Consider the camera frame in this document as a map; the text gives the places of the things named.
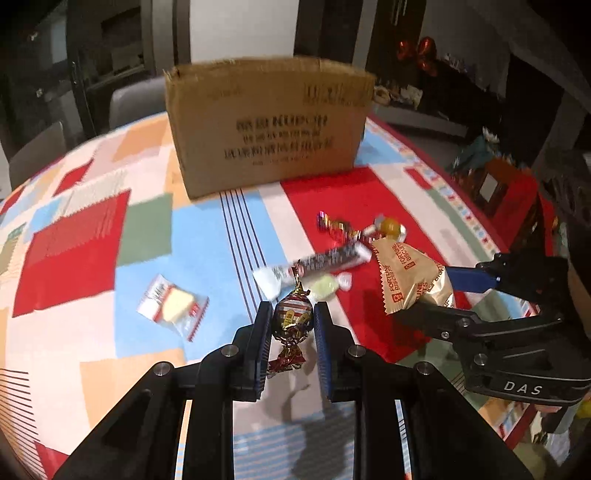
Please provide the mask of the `grey chair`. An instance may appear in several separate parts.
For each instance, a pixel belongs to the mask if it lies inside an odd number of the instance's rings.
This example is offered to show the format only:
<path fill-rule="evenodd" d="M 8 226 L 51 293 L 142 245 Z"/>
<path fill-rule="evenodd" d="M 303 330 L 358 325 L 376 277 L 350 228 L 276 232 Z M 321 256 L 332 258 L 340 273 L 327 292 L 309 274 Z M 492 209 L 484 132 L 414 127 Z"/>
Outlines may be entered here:
<path fill-rule="evenodd" d="M 57 121 L 20 149 L 9 161 L 9 179 L 15 190 L 26 180 L 67 153 L 64 128 Z"/>
<path fill-rule="evenodd" d="M 113 92 L 109 106 L 109 128 L 114 130 L 165 110 L 164 78 L 143 80 Z"/>

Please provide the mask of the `black white snack bar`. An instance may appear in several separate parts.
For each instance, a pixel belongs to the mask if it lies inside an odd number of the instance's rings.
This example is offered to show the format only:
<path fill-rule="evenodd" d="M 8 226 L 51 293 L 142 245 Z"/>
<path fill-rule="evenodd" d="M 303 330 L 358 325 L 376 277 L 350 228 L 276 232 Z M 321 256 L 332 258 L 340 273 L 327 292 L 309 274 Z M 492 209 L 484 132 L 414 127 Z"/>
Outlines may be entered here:
<path fill-rule="evenodd" d="M 260 267 L 252 272 L 256 285 L 268 300 L 281 290 L 296 285 L 296 279 L 348 270 L 368 263 L 372 251 L 361 242 L 352 242 L 328 251 L 304 257 L 293 264 Z"/>

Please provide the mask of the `red striped twisted candy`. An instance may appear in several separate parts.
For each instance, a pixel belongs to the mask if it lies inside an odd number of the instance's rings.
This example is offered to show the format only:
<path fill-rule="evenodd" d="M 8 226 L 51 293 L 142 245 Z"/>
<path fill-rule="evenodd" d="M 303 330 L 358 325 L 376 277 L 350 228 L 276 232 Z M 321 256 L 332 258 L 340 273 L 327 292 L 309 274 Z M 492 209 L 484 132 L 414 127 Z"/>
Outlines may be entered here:
<path fill-rule="evenodd" d="M 281 350 L 267 366 L 269 378 L 304 366 L 305 357 L 300 344 L 314 328 L 312 304 L 308 299 L 311 291 L 304 289 L 301 282 L 300 264 L 294 264 L 290 270 L 294 276 L 294 289 L 276 304 L 270 324 L 271 334 L 280 342 Z"/>

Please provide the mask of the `green wrapped candy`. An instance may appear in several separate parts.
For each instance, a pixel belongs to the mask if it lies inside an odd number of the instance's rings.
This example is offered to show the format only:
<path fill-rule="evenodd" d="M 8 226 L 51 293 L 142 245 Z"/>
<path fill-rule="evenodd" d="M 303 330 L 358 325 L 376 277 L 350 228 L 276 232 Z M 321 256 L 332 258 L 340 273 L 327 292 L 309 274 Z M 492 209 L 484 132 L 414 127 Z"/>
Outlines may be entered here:
<path fill-rule="evenodd" d="M 325 274 L 315 279 L 308 287 L 310 295 L 308 299 L 312 304 L 328 300 L 339 290 L 349 291 L 353 286 L 353 275 L 349 272 L 342 272 L 338 275 Z"/>

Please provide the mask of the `grey chair far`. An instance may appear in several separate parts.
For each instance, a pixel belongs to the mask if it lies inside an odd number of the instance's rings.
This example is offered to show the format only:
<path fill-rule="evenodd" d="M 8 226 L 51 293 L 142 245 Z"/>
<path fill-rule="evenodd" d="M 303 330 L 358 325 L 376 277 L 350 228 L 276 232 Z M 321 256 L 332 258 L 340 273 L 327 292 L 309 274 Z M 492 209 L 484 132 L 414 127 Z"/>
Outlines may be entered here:
<path fill-rule="evenodd" d="M 26 180 L 67 153 L 64 128 L 57 121 L 20 149 L 9 161 L 9 179 L 15 190 Z"/>

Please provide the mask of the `grey chair near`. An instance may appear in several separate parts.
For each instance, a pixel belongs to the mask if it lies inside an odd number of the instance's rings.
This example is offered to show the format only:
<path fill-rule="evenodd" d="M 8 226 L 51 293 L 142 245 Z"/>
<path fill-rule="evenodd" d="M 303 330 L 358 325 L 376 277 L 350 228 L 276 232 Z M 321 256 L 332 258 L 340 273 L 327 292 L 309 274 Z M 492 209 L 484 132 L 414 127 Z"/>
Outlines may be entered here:
<path fill-rule="evenodd" d="M 165 110 L 164 78 L 143 80 L 113 92 L 109 106 L 109 128 L 114 130 Z"/>

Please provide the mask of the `red heart balloons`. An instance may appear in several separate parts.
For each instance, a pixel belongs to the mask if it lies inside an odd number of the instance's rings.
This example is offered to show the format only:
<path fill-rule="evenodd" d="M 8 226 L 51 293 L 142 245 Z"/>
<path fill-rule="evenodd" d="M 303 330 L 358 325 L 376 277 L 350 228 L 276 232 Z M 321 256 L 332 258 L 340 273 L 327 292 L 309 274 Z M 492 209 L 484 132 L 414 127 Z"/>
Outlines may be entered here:
<path fill-rule="evenodd" d="M 417 44 L 410 40 L 401 40 L 396 51 L 399 61 L 413 61 L 417 68 L 435 77 L 437 69 L 437 46 L 432 37 L 425 36 Z"/>

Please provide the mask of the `purple foil twisted candy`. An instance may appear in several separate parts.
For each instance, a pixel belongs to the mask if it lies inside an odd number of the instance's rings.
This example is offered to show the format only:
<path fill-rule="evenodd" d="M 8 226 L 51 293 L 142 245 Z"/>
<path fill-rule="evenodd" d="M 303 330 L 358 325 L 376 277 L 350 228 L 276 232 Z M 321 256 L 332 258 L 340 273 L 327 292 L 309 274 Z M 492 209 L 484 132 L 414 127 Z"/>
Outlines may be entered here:
<path fill-rule="evenodd" d="M 352 227 L 351 223 L 342 219 L 329 217 L 324 211 L 317 215 L 318 230 L 327 233 L 337 244 L 359 241 L 362 232 Z"/>

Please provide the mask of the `red gift bag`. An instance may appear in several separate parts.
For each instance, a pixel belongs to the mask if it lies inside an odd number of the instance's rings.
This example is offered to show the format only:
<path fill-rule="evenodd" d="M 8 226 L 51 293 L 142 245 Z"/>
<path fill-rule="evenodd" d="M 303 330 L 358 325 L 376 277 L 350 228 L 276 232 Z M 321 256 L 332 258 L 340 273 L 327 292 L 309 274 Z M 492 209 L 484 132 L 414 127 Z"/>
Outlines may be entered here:
<path fill-rule="evenodd" d="M 485 214 L 511 252 L 551 256 L 556 213 L 528 168 L 496 157 L 457 176 L 462 189 Z"/>

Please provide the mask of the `colourful patchwork tablecloth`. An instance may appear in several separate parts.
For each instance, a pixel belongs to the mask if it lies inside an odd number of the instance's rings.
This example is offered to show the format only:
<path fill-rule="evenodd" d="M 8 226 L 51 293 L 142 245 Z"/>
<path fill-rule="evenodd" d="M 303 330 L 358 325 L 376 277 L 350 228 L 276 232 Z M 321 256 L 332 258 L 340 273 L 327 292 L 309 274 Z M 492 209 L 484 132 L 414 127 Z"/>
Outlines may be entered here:
<path fill-rule="evenodd" d="M 410 245 L 471 267 L 506 249 L 436 163 L 370 120 L 351 171 L 192 201 L 165 115 L 93 139 L 1 201 L 1 430 L 49 479 L 158 361 L 228 344 L 263 298 L 252 272 L 328 250 L 319 211 L 400 221 Z M 136 312 L 154 277 L 209 298 L 187 342 Z"/>

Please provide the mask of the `yellow round candy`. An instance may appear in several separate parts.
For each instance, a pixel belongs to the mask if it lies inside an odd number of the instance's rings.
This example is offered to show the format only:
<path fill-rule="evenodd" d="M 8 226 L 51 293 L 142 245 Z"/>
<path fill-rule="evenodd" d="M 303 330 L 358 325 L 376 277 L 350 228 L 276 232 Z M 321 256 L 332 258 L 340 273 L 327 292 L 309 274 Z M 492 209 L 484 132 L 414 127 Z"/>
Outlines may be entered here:
<path fill-rule="evenodd" d="M 404 242 L 407 236 L 406 227 L 398 220 L 383 215 L 375 219 L 377 232 L 382 236 L 394 239 L 397 242 Z"/>

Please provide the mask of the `brown cardboard box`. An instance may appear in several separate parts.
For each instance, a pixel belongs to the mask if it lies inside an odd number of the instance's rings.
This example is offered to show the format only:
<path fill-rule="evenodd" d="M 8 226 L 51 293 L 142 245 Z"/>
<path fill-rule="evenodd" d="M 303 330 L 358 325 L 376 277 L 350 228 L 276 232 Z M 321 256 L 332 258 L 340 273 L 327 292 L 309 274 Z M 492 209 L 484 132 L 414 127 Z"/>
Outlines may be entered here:
<path fill-rule="evenodd" d="M 187 196 L 353 167 L 376 78 L 314 57 L 238 58 L 165 72 Z"/>

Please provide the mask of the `small red cake packet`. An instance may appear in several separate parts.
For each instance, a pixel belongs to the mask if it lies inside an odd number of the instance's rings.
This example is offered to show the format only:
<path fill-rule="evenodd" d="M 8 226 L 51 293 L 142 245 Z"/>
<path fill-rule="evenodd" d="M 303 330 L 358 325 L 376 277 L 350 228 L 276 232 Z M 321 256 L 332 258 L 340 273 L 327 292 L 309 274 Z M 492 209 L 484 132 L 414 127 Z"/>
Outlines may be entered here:
<path fill-rule="evenodd" d="M 136 312 L 192 342 L 209 298 L 186 291 L 158 274 L 145 290 Z"/>

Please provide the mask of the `white low tv cabinet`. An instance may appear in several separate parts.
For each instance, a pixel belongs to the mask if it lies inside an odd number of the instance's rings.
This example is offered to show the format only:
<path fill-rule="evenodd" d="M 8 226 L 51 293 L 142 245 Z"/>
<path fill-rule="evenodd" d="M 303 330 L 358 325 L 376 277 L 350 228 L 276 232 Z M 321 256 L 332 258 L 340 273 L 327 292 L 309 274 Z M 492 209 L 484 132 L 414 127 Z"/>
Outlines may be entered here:
<path fill-rule="evenodd" d="M 380 120 L 396 126 L 427 130 L 462 138 L 465 138 L 468 133 L 468 128 L 464 125 L 412 109 L 374 103 L 373 113 Z"/>

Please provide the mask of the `gold pastry packet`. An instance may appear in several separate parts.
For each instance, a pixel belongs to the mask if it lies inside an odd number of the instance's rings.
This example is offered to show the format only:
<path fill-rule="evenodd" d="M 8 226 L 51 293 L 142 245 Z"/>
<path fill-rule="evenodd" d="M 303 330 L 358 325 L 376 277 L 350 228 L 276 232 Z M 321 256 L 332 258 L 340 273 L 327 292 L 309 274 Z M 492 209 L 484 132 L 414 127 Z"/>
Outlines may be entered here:
<path fill-rule="evenodd" d="M 455 294 L 446 267 L 414 247 L 381 238 L 372 244 L 381 272 L 387 314 L 423 302 L 455 308 Z"/>

